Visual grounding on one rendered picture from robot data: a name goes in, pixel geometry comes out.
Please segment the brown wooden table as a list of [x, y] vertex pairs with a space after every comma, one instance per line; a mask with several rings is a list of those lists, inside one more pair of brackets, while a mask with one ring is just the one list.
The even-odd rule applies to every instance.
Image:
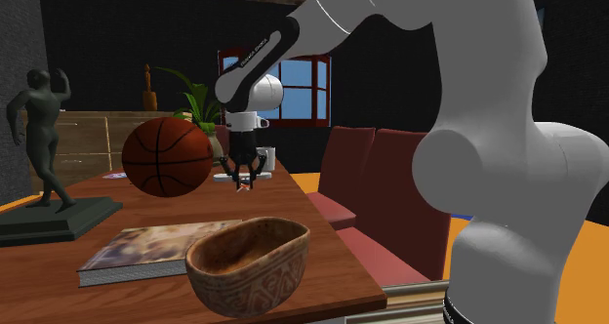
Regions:
[[[0, 324], [305, 324], [386, 307], [382, 288], [281, 165], [250, 191], [206, 180], [185, 196], [158, 198], [127, 179], [101, 176], [67, 190], [74, 197], [109, 196], [123, 207], [75, 241], [0, 248]], [[78, 268], [124, 228], [256, 217], [290, 219], [311, 231], [300, 286], [264, 315], [217, 315], [184, 275], [79, 285]]]

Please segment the dark human figure statue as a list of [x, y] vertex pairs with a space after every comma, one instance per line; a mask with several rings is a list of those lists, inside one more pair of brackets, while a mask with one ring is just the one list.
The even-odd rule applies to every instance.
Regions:
[[32, 69], [26, 75], [28, 88], [7, 105], [15, 144], [20, 144], [18, 111], [26, 109], [26, 154], [43, 182], [43, 194], [33, 203], [0, 214], [0, 247], [74, 241], [123, 207], [109, 197], [74, 199], [56, 175], [54, 161], [59, 133], [55, 124], [61, 103], [71, 96], [68, 77], [61, 69], [57, 74], [63, 81], [63, 92], [52, 91], [48, 71]]

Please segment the red framed window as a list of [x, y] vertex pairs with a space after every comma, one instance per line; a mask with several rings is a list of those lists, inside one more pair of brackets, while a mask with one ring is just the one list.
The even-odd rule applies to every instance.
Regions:
[[274, 66], [270, 75], [283, 86], [283, 101], [258, 115], [276, 127], [327, 127], [331, 114], [331, 58], [293, 58]]

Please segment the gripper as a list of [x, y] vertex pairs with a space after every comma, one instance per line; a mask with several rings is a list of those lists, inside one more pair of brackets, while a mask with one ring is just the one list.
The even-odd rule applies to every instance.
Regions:
[[[254, 188], [254, 181], [263, 169], [266, 156], [257, 154], [256, 133], [254, 131], [229, 132], [229, 158], [239, 165], [248, 166], [249, 188]], [[239, 169], [233, 170], [228, 164], [228, 158], [222, 156], [220, 162], [224, 172], [235, 182], [236, 189], [240, 188]]]

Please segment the book with pale cover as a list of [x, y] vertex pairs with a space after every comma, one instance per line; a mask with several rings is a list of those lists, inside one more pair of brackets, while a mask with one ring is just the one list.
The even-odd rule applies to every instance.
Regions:
[[198, 239], [237, 220], [126, 228], [78, 270], [81, 287], [186, 273], [185, 254]]

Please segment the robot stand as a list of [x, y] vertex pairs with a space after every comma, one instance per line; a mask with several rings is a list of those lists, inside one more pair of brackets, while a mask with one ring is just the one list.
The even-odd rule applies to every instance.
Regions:
[[347, 316], [345, 324], [445, 324], [443, 299], [448, 280], [383, 287], [385, 309]]

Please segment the brown patterned bowl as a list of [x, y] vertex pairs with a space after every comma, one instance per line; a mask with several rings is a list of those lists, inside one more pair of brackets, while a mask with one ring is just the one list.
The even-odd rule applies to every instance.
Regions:
[[284, 303], [305, 273], [310, 229], [276, 217], [249, 219], [195, 241], [184, 263], [201, 303], [233, 318]]

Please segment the orange basketball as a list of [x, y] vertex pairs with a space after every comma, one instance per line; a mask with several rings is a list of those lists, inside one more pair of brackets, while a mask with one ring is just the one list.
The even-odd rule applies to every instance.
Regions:
[[209, 176], [214, 151], [196, 125], [159, 117], [138, 126], [122, 149], [122, 166], [139, 190], [157, 197], [178, 197], [195, 190]]

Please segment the green potted plant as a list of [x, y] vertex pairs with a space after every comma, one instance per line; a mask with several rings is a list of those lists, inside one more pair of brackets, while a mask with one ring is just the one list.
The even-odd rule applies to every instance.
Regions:
[[218, 100], [207, 100], [208, 87], [202, 83], [193, 83], [181, 72], [155, 66], [155, 69], [167, 71], [180, 78], [188, 88], [183, 92], [186, 96], [189, 107], [181, 107], [174, 111], [173, 116], [190, 121], [201, 129], [208, 137], [213, 149], [213, 166], [221, 164], [220, 158], [223, 156], [223, 148], [217, 138], [215, 121], [221, 116], [221, 104]]

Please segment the brown wooden figure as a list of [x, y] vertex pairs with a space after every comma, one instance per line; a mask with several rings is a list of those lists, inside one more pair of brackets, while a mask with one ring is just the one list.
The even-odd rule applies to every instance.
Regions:
[[146, 111], [157, 110], [156, 93], [151, 90], [150, 67], [146, 63], [144, 65], [144, 83], [145, 90], [142, 92], [142, 103]]

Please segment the white mug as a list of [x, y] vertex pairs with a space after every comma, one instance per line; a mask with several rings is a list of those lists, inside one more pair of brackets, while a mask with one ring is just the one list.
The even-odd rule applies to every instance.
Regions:
[[257, 153], [264, 156], [263, 172], [272, 172], [275, 170], [275, 148], [272, 146], [260, 146], [257, 148]]

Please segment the wooden sideboard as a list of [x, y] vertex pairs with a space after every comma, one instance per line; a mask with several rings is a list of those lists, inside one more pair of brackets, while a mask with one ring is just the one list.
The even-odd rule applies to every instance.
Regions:
[[143, 122], [170, 117], [165, 111], [62, 111], [54, 162], [64, 187], [122, 167], [125, 140]]

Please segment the red chair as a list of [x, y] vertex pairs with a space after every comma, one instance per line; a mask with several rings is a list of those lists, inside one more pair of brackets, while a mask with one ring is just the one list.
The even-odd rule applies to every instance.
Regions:
[[381, 286], [443, 277], [450, 216], [418, 192], [414, 152], [425, 135], [380, 129], [354, 189], [354, 227], [339, 236]]
[[335, 230], [355, 226], [352, 212], [375, 128], [335, 126], [321, 164], [318, 189], [307, 197]]

